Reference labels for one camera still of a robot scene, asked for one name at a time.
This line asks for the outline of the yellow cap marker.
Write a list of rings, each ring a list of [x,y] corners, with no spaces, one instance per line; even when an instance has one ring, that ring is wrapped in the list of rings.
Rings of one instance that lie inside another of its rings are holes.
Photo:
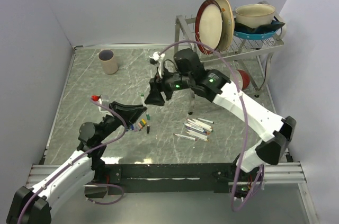
[[[192,136],[195,137],[195,138],[198,138],[198,139],[200,139],[200,140],[202,140],[202,141],[205,141],[205,142],[208,142],[208,141],[209,141],[207,137],[196,136],[196,135],[192,135]]]

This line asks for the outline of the black cap marker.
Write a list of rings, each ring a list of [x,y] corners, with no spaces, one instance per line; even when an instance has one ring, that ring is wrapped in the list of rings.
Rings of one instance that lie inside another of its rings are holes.
[[[213,121],[210,121],[210,120],[207,120],[207,119],[203,119],[203,118],[198,118],[199,121],[202,121],[202,122],[206,122],[206,123],[210,123],[210,124],[214,124]]]

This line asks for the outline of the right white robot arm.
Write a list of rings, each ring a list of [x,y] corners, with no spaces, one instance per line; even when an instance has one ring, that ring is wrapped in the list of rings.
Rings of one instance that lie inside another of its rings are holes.
[[[149,81],[150,91],[145,104],[163,106],[172,98],[173,92],[191,89],[195,95],[246,122],[258,134],[261,140],[245,151],[231,169],[236,180],[245,180],[254,168],[262,164],[279,163],[292,139],[296,126],[294,118],[283,118],[267,110],[238,90],[235,82],[222,72],[205,69],[198,54],[191,49],[180,50],[174,55],[175,72],[165,68],[165,56],[160,52],[154,52],[149,61],[157,67],[157,73]]]

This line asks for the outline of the green cap marker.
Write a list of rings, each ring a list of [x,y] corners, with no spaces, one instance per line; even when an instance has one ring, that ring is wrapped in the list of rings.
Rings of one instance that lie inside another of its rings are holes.
[[[149,114],[147,105],[146,105],[146,103],[145,103],[145,96],[144,96],[144,93],[141,93],[140,97],[141,97],[141,101],[142,101],[143,106],[146,108],[146,111],[145,111],[146,118],[147,118],[148,121],[150,121],[150,114]]]

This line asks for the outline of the grey marker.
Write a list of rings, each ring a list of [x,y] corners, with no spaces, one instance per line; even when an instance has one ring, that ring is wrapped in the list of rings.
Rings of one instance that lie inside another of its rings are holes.
[[[198,133],[198,132],[195,132],[195,131],[192,131],[192,130],[187,130],[187,133],[190,134],[190,135],[196,135],[196,136],[208,137],[208,136],[205,135],[205,134],[201,134],[201,133]]]

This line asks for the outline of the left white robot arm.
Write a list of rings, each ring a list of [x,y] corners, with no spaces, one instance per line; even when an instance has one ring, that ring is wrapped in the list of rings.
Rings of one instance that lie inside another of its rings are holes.
[[[119,127],[129,129],[147,111],[143,104],[108,103],[100,97],[90,101],[106,116],[100,123],[81,125],[78,147],[55,171],[33,187],[22,186],[15,192],[6,223],[51,223],[60,207],[80,188],[104,179],[104,140]]]

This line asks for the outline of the pink cap marker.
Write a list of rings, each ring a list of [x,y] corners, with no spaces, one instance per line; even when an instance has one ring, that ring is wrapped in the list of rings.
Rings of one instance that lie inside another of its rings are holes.
[[[177,134],[177,133],[174,133],[173,135],[178,137],[178,138],[187,139],[187,140],[191,140],[191,141],[197,141],[197,138],[195,138],[195,137],[181,135],[181,134]]]

